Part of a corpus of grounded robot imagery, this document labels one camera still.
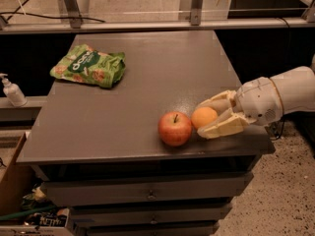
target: orange fruit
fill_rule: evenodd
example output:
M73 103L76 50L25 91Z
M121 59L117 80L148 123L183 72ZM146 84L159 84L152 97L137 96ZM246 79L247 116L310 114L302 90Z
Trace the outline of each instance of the orange fruit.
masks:
M191 122L196 130L203 127L218 118L218 113L215 109L205 106L197 108L191 115Z

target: red apple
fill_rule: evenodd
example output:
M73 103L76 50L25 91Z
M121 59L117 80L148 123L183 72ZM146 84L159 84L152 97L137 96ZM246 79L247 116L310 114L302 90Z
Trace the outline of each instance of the red apple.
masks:
M158 133L161 140L167 145L182 146L191 136L192 123L189 117L182 112L167 112L158 121Z

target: desk drawer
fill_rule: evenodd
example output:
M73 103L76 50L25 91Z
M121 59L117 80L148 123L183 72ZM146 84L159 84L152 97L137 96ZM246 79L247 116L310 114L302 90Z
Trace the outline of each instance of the desk drawer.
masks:
M252 177L248 172L47 182L42 191L60 207L208 199L238 196Z
M71 219L80 227L160 224L219 220L231 210L231 204L212 200L155 202L104 206L101 208L73 208Z
M217 223L170 223L146 226L118 226L88 229L88 236L209 236L218 230Z

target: green plastic package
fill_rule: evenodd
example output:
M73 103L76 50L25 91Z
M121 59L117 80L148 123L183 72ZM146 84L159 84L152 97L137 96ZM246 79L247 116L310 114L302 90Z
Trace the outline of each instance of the green plastic package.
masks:
M125 54L104 53L87 44L77 45L50 70L50 76L110 89L125 72Z

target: white bottle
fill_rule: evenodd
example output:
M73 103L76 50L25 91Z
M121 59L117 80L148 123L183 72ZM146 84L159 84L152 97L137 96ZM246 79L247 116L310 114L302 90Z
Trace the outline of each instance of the white bottle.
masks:
M10 102L14 106L23 106L27 103L27 99L20 90L19 86L16 84L11 83L5 76L6 74L0 74L0 78L2 78L3 83L3 92L6 94Z

